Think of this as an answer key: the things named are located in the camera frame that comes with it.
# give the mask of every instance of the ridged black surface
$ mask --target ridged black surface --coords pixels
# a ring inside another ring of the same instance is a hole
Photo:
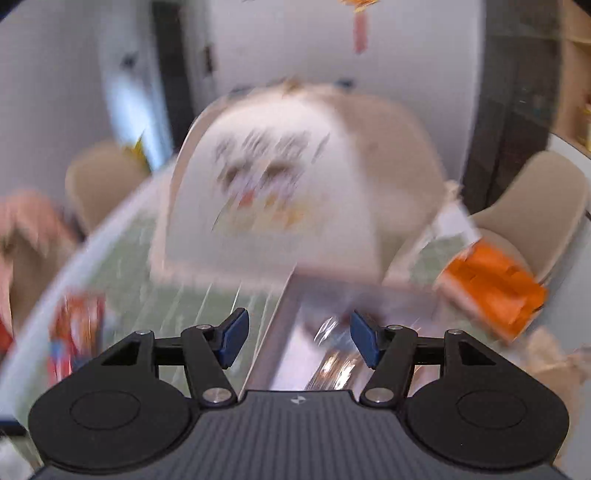
[[[45,468],[38,480],[96,480]],[[564,480],[549,466],[503,475],[466,471],[431,457],[390,411],[357,405],[348,392],[249,392],[230,410],[209,412],[165,458],[123,479]]]

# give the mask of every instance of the wooden shelf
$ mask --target wooden shelf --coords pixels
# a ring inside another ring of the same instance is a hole
[[[561,1],[562,69],[552,132],[589,156],[576,137],[582,120],[581,108],[591,95],[591,17],[573,0]]]

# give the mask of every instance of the chair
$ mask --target chair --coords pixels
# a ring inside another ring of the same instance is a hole
[[[95,230],[149,176],[114,141],[104,141],[81,152],[66,173],[66,193],[83,230]]]
[[[589,198],[589,184],[554,152],[530,158],[491,207],[472,215],[482,237],[545,283],[568,247]]]

